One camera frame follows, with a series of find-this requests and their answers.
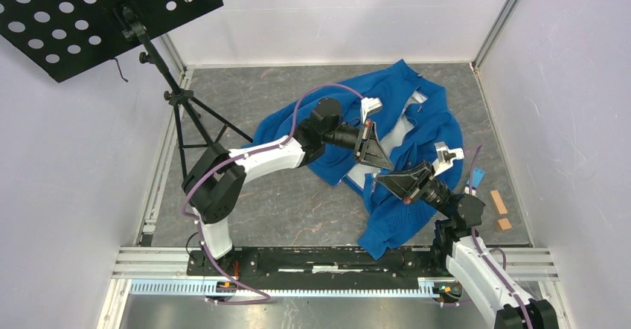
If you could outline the blue zip-up jacket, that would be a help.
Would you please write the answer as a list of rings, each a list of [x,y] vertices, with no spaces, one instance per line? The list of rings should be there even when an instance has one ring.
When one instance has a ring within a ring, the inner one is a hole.
[[[398,121],[408,127],[405,135],[397,136],[398,145],[389,153],[396,170],[436,160],[437,142],[451,149],[464,145],[460,125],[447,106],[446,89],[419,75],[404,60],[343,80],[337,86],[328,84],[300,101],[292,101],[260,122],[252,143],[260,145],[289,134],[292,121],[307,118],[322,98],[336,99],[342,105],[342,117],[353,121],[360,116],[361,97],[379,98],[382,103],[382,109],[372,115],[379,138],[393,135]],[[404,204],[367,172],[351,179],[355,165],[351,151],[327,146],[324,155],[309,168],[328,185],[345,182],[363,198],[368,224],[357,243],[378,260],[387,249],[410,240],[436,211],[422,201]]]

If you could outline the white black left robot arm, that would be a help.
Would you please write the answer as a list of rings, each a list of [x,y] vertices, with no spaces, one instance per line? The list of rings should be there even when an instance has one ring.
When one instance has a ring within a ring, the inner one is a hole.
[[[380,99],[361,98],[361,124],[355,127],[343,120],[340,102],[322,98],[307,118],[293,121],[289,135],[278,140],[237,150],[210,145],[182,183],[185,204],[193,209],[190,216],[199,227],[207,254],[207,268],[224,275],[234,265],[228,216],[247,182],[309,165],[324,155],[328,144],[350,150],[360,165],[393,169],[379,142],[377,125],[369,118],[381,108]]]

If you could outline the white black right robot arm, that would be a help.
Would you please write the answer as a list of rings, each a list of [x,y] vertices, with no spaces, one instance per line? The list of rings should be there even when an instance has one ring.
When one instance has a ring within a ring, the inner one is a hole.
[[[380,174],[376,181],[405,204],[423,201],[444,215],[435,222],[430,267],[452,275],[492,328],[558,328],[557,312],[546,299],[522,289],[491,255],[478,235],[485,204],[470,194],[457,194],[422,162],[408,170]]]

